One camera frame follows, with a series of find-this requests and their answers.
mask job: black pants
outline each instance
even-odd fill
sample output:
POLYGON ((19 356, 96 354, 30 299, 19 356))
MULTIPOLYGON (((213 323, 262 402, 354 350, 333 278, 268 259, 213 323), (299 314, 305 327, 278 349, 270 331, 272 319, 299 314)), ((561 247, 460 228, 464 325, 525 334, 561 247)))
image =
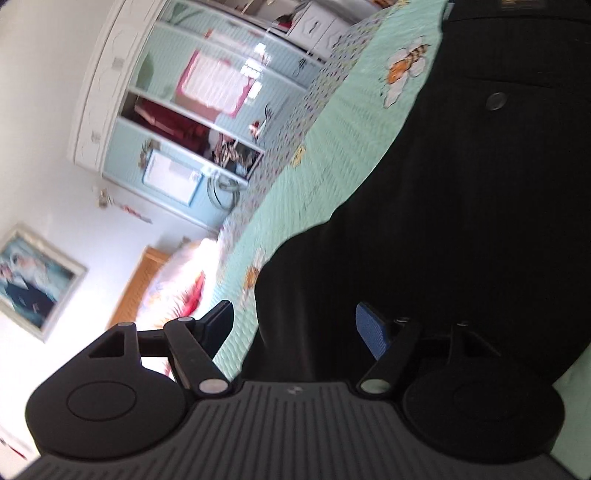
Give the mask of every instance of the black pants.
POLYGON ((434 333, 468 321, 551 381, 587 347, 591 11, 510 6, 457 2, 381 162, 262 269, 243 377, 357 380, 360 301, 434 333))

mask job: framed picture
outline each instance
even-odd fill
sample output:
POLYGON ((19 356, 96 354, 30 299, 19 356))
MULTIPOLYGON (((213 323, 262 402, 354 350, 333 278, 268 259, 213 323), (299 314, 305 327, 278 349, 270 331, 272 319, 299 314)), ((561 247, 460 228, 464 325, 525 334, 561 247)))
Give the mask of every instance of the framed picture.
POLYGON ((0 311, 45 341, 86 269, 23 225, 0 242, 0 311))

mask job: blue frame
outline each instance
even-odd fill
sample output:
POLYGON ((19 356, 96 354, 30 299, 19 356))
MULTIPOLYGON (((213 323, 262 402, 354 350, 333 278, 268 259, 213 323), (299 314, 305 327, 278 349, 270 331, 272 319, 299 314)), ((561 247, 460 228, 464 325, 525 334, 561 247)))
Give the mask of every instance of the blue frame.
POLYGON ((183 167, 189 168, 189 169, 191 169, 193 171, 196 171, 197 170, 196 168, 193 168, 193 167, 191 167, 191 166, 189 166, 189 165, 187 165, 187 164, 185 164, 185 163, 183 163, 181 161, 176 160, 175 158, 171 157, 170 155, 166 154, 165 152, 163 152, 161 150, 154 150, 154 149, 152 149, 150 151, 150 156, 148 158, 148 163, 147 163, 146 168, 144 170, 144 174, 142 175, 142 185, 148 187, 151 190, 155 190, 156 192, 161 193, 162 195, 168 197, 169 199, 175 201, 176 203, 179 203, 181 205, 186 205, 187 207, 190 207, 191 204, 193 203, 193 200, 195 199, 195 195, 197 194, 197 191, 199 190, 199 187, 201 186, 201 182, 203 181, 203 173, 201 172, 201 169, 199 170, 199 181, 197 182, 197 185, 195 185, 195 189, 193 190, 193 194, 191 195, 191 199, 189 200, 188 203, 181 202, 181 201, 177 200, 176 198, 171 197, 165 191, 160 190, 160 189, 157 189, 155 187, 152 187, 152 185, 147 185, 146 184, 146 182, 145 182, 145 176, 146 176, 146 173, 148 173, 148 169, 150 168, 150 163, 152 162, 152 154, 154 152, 160 153, 161 155, 165 156, 166 158, 170 159, 171 161, 173 161, 175 163, 178 163, 179 165, 182 165, 183 167))

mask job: wooden bed frame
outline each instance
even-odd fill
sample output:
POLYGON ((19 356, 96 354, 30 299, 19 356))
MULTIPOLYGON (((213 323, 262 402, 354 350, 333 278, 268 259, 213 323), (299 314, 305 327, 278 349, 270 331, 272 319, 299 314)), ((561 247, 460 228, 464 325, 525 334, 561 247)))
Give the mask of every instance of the wooden bed frame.
POLYGON ((146 250, 144 250, 134 274, 129 279, 123 295, 121 295, 119 304, 107 325, 107 329, 111 328, 116 323, 135 321, 144 292, 156 273, 158 273, 158 270, 160 270, 160 267, 162 267, 169 258, 170 255, 152 247, 147 247, 146 250))

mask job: ridged gray panel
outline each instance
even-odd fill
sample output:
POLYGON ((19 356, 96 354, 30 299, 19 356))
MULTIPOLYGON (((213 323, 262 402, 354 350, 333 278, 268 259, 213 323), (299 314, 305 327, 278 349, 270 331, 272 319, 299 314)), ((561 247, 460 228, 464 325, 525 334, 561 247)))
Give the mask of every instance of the ridged gray panel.
POLYGON ((341 383, 246 383, 201 402, 170 439, 125 460, 45 456, 19 480, 566 480, 548 456, 512 465, 462 462, 417 440, 386 402, 341 383))

